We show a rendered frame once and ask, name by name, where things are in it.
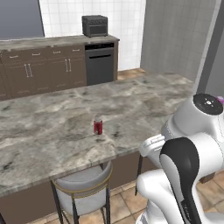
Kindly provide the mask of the red soda can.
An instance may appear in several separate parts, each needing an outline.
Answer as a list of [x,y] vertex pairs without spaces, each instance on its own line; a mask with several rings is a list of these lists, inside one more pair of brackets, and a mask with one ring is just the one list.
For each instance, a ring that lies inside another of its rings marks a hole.
[[102,134],[102,119],[99,116],[94,119],[94,133],[96,135]]

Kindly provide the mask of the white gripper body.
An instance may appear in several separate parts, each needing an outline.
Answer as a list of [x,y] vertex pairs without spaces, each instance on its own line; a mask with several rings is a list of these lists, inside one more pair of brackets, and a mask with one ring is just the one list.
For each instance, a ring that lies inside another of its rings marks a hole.
[[159,134],[144,140],[138,150],[142,157],[147,157],[157,168],[161,168],[159,155],[164,144],[165,137]]

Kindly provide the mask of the dark grey toaster oven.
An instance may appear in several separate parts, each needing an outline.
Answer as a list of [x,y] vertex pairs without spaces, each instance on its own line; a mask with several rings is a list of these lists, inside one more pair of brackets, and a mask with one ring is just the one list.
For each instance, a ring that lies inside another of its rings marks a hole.
[[102,15],[82,16],[82,33],[89,37],[108,35],[108,18]]

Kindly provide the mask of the grey window pane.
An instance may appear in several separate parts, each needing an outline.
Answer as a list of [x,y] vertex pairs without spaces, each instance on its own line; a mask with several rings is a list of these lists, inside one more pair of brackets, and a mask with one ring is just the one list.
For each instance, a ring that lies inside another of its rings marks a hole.
[[39,0],[0,0],[0,40],[44,36]]

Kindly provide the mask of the dark grey dishwasher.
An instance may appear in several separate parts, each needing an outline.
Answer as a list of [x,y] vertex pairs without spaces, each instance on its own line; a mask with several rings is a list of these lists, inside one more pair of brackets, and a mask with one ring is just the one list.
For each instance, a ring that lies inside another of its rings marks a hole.
[[114,44],[99,43],[85,46],[87,84],[111,82],[114,79]]

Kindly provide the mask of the white stool with gold rim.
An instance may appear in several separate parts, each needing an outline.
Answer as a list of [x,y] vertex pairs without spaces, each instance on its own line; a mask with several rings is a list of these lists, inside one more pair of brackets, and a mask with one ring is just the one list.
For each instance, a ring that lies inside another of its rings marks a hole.
[[103,224],[111,224],[109,179],[111,161],[51,181],[60,224],[80,224],[82,215],[101,210]]

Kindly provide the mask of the brown cupboard run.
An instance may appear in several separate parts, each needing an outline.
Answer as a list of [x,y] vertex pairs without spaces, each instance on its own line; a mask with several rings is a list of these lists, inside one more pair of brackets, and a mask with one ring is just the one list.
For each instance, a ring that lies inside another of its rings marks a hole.
[[84,45],[0,51],[0,101],[86,85]]

